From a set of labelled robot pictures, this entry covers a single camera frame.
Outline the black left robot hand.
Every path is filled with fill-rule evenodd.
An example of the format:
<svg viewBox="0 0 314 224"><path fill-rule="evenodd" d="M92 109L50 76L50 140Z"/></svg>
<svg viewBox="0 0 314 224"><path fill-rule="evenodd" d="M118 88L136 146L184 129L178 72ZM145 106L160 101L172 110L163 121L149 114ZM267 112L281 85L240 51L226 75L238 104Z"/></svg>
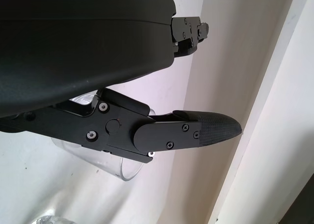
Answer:
<svg viewBox="0 0 314 224"><path fill-rule="evenodd" d="M193 54L209 26L174 0L0 0L0 129L28 131L142 163L241 134L223 114L150 116L110 90Z"/></svg>

